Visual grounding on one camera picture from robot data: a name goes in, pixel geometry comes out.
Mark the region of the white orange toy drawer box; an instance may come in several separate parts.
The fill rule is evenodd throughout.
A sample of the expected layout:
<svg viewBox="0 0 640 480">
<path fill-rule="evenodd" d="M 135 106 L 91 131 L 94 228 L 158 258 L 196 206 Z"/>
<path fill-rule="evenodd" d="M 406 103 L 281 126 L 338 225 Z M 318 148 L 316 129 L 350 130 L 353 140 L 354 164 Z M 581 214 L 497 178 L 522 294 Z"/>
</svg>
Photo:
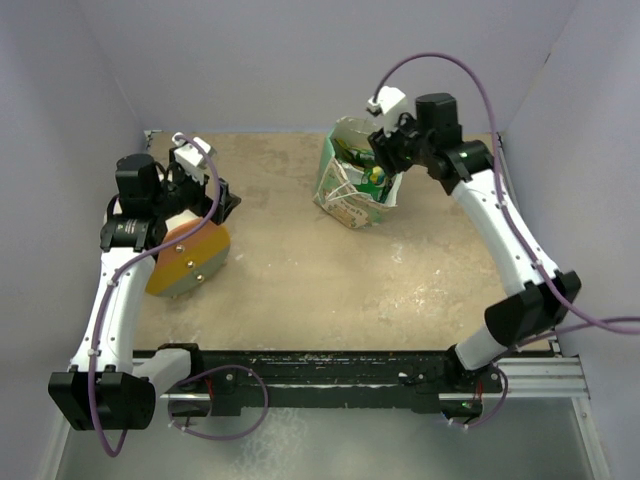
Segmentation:
<svg viewBox="0 0 640 480">
<path fill-rule="evenodd" d="M 200 221 L 201 218 L 190 211 L 166 221 L 165 244 L 184 234 L 189 237 L 137 263 L 154 267 L 145 287 L 146 293 L 156 297 L 183 295 L 212 278 L 223 266 L 231 247 L 228 229 L 208 222 L 196 230 Z"/>
</svg>

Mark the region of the green snack packet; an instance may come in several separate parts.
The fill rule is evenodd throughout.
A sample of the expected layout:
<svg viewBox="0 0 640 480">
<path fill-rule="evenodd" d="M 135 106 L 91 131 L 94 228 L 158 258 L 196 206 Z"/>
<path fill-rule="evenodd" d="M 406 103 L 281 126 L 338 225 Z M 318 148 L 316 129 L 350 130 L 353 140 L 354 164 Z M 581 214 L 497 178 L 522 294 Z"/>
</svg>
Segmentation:
<svg viewBox="0 0 640 480">
<path fill-rule="evenodd" d="M 332 144 L 338 160 L 361 169 L 376 166 L 374 154 L 371 150 L 351 145 L 340 138 L 333 138 Z"/>
<path fill-rule="evenodd" d="M 371 196 L 378 202 L 384 203 L 393 186 L 393 179 L 386 175 L 379 166 L 360 168 L 349 163 L 342 164 L 349 182 L 354 188 Z"/>
</svg>

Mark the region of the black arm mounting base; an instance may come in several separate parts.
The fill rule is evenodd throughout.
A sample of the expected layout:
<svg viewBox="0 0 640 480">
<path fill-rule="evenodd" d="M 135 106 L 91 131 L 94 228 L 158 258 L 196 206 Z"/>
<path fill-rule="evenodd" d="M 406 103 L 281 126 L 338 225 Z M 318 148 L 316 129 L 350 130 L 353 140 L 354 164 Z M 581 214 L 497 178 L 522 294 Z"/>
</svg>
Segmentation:
<svg viewBox="0 0 640 480">
<path fill-rule="evenodd" d="M 200 350 L 198 380 L 172 387 L 179 414 L 205 402 L 212 416 L 244 408 L 406 409 L 477 419 L 484 394 L 499 394 L 499 370 L 468 372 L 449 351 L 234 351 Z"/>
</svg>

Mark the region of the green paper gift bag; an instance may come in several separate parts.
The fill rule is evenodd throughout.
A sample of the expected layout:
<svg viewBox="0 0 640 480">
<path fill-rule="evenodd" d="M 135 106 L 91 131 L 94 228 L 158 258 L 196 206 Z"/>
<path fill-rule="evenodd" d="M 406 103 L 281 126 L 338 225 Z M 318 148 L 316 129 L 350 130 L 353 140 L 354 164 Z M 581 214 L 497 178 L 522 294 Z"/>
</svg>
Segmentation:
<svg viewBox="0 0 640 480">
<path fill-rule="evenodd" d="M 372 151 L 368 136 L 376 130 L 377 126 L 369 120 L 343 117 L 336 121 L 324 139 L 312 200 L 350 229 L 368 228 L 384 220 L 387 213 L 397 206 L 403 175 L 387 175 L 393 179 L 389 196 L 384 203 L 374 201 L 370 195 L 357 191 L 349 182 L 342 167 L 344 162 L 335 156 L 332 139 L 340 138 L 351 145 Z"/>
</svg>

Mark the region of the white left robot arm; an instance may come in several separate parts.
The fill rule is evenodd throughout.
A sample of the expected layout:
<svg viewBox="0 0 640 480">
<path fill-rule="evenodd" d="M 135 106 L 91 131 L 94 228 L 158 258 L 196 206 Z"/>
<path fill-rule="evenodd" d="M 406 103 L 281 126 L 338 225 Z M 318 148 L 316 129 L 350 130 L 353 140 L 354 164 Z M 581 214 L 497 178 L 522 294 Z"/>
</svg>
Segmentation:
<svg viewBox="0 0 640 480">
<path fill-rule="evenodd" d="M 165 345 L 145 365 L 134 364 L 141 302 L 182 295 L 211 278 L 231 246 L 224 222 L 241 202 L 211 158 L 188 146 L 171 149 L 167 166 L 149 154 L 126 156 L 115 179 L 87 329 L 68 369 L 52 373 L 48 384 L 77 431 L 142 430 L 171 386 L 202 387 L 206 369 L 192 345 Z"/>
</svg>

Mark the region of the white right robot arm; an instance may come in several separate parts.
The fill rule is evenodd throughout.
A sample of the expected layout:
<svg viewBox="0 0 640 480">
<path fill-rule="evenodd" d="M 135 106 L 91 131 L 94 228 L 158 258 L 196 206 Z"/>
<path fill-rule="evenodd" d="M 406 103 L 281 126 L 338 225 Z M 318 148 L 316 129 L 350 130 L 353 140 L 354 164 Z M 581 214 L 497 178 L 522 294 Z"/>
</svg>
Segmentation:
<svg viewBox="0 0 640 480">
<path fill-rule="evenodd" d="M 418 97 L 409 111 L 406 95 L 384 86 L 368 102 L 382 127 L 368 137 L 376 164 L 393 176 L 423 166 L 471 219 L 498 269 L 505 299 L 489 306 L 484 324 L 446 354 L 445 380 L 467 391 L 480 372 L 510 348 L 558 326 L 581 288 L 578 275 L 563 273 L 538 245 L 514 210 L 493 156 L 478 140 L 466 141 L 456 99 L 448 93 Z"/>
</svg>

